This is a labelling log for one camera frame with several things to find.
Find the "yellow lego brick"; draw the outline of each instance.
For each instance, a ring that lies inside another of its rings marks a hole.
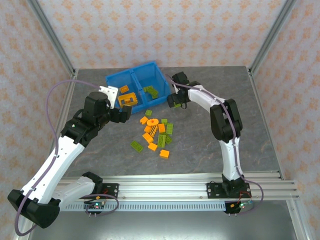
[[[154,141],[152,136],[150,136],[150,134],[147,132],[145,134],[143,134],[142,137],[148,142],[148,144],[150,144]]]
[[[138,104],[138,99],[134,92],[119,96],[118,101],[120,108],[122,108],[123,105],[133,106]]]
[[[158,130],[158,125],[155,125],[151,128],[151,131],[150,131],[151,137],[154,137],[156,135],[157,130]]]
[[[149,119],[148,119],[146,116],[144,116],[143,118],[140,119],[140,123],[141,123],[142,125],[144,125],[144,124],[147,123],[148,120],[149,120]]]
[[[146,124],[148,124],[148,126],[155,126],[155,125],[158,125],[158,123],[159,123],[158,119],[152,118],[152,119],[149,119]]]
[[[149,134],[151,129],[152,129],[151,126],[145,126],[144,131]]]
[[[163,159],[168,159],[169,158],[170,152],[167,150],[161,150],[159,156]]]
[[[165,124],[164,124],[164,123],[158,124],[158,127],[159,127],[159,133],[160,133],[160,134],[166,132],[166,127],[165,127]]]
[[[149,144],[148,148],[151,149],[152,151],[155,151],[155,150],[157,150],[158,145],[151,142]]]
[[[129,91],[129,87],[127,85],[124,85],[123,87],[120,87],[119,90],[122,94],[124,94]]]

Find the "marble pattern surface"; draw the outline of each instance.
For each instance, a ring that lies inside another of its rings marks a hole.
[[[78,80],[105,86],[105,76],[121,69],[83,69]],[[243,123],[239,143],[243,171],[278,170],[279,165],[244,66],[230,67],[164,67],[170,76],[184,71],[190,81],[200,82],[219,97],[237,102]],[[77,84],[74,89],[68,119],[83,108],[86,96],[92,91]],[[194,102],[187,109],[169,108],[167,103],[150,108],[152,117],[167,118],[174,124],[172,143],[165,147],[169,159],[159,157],[159,151],[148,149],[143,139],[144,126],[139,123],[145,111],[133,114],[126,123],[108,123],[83,153],[73,162],[66,176],[80,176],[87,171],[100,176],[187,174],[222,172],[220,145],[211,132],[210,116]],[[136,140],[144,150],[137,153],[130,147]]]

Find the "blue bin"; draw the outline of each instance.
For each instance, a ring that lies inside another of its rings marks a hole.
[[[138,104],[132,107],[133,114],[164,103],[171,93],[170,86],[155,61],[106,76],[105,80],[108,86],[116,88],[127,85],[129,91],[123,94],[135,93]],[[144,92],[143,88],[147,86],[153,86],[159,92],[158,98],[152,99],[149,93]]]

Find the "patterned wallpaper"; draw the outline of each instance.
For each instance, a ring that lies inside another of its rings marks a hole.
[[[250,66],[285,0],[40,0],[75,68]]]
[[[287,179],[320,236],[320,5],[298,0],[254,78]]]
[[[15,210],[7,200],[46,159],[52,135],[45,117],[49,88],[69,78],[26,0],[0,2],[0,239],[11,240]],[[49,102],[58,119],[65,88]]]

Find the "floor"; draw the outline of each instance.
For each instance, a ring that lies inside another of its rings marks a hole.
[[[115,212],[89,218],[61,212],[30,240],[296,240],[286,201],[265,201],[255,211],[228,217],[222,211]]]
[[[121,69],[83,69],[78,80],[106,85],[105,76]],[[239,143],[241,168],[244,172],[279,169],[275,152],[244,66],[227,67],[164,67],[170,76],[184,71],[190,81],[198,81],[207,90],[224,99],[234,99],[243,123]],[[83,108],[90,87],[76,84],[68,119]],[[152,117],[168,119],[174,124],[173,142],[165,147],[169,159],[148,149],[142,138],[144,126],[139,120],[143,112],[135,113],[126,123],[108,123],[72,163],[65,176],[81,176],[91,171],[100,176],[219,173],[223,170],[220,145],[211,132],[208,112],[196,103],[187,109],[169,108],[167,103],[152,107]],[[131,148],[136,140],[144,146],[141,153]]]

